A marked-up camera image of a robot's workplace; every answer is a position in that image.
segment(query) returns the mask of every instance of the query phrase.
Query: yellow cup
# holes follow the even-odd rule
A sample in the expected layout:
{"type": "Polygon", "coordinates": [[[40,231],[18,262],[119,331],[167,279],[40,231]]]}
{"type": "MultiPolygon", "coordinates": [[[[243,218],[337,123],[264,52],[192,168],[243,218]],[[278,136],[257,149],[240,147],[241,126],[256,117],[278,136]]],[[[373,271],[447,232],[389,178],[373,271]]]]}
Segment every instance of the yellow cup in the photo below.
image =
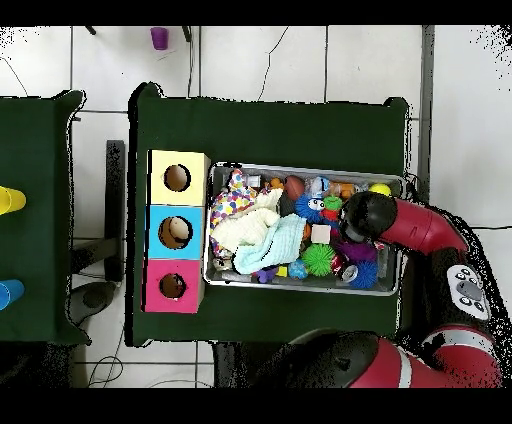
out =
{"type": "Polygon", "coordinates": [[[25,203],[27,203],[27,199],[21,191],[0,186],[0,215],[19,211],[25,206],[25,203]]]}

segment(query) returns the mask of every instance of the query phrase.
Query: yellow ball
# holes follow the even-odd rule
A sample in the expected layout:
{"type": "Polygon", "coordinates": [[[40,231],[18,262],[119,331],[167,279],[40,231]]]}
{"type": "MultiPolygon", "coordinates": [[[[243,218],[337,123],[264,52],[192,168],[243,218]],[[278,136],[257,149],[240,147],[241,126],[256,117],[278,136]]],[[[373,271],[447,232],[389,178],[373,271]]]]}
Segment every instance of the yellow ball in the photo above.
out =
{"type": "Polygon", "coordinates": [[[391,189],[386,184],[382,183],[372,185],[370,187],[370,191],[373,191],[374,193],[384,194],[385,196],[391,196],[391,189]]]}

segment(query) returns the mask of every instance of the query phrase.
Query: purple cup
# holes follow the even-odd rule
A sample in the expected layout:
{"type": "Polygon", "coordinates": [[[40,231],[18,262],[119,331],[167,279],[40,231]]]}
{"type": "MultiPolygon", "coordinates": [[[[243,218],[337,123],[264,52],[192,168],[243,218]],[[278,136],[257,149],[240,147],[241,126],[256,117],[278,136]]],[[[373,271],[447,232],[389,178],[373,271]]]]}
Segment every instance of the purple cup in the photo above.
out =
{"type": "Polygon", "coordinates": [[[151,28],[151,39],[155,50],[167,50],[169,30],[162,27],[153,27],[151,28]]]}

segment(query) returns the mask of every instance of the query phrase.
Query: cup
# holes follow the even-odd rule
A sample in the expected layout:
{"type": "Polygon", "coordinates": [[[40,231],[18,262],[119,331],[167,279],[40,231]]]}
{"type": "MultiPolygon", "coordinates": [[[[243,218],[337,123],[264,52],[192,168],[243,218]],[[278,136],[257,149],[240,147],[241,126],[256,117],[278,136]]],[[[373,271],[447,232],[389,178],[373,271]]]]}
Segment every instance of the cup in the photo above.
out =
{"type": "Polygon", "coordinates": [[[19,280],[0,280],[0,311],[7,308],[25,293],[25,286],[19,280]]]}
{"type": "Polygon", "coordinates": [[[151,28],[151,39],[155,50],[167,50],[169,30],[162,27],[153,27],[151,28]]]}
{"type": "Polygon", "coordinates": [[[19,211],[25,206],[25,203],[27,203],[27,199],[21,191],[0,186],[0,215],[19,211]]]}

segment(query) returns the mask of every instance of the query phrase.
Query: pink box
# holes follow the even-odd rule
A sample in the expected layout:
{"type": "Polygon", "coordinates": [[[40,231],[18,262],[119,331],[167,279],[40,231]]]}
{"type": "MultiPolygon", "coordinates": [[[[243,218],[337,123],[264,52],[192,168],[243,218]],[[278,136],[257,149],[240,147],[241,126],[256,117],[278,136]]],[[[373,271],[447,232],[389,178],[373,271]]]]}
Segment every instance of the pink box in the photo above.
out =
{"type": "Polygon", "coordinates": [[[145,272],[146,304],[141,305],[142,311],[197,313],[204,294],[200,260],[149,259],[145,272]],[[185,282],[185,292],[178,299],[169,299],[160,292],[160,280],[167,274],[178,274],[185,282]]]}

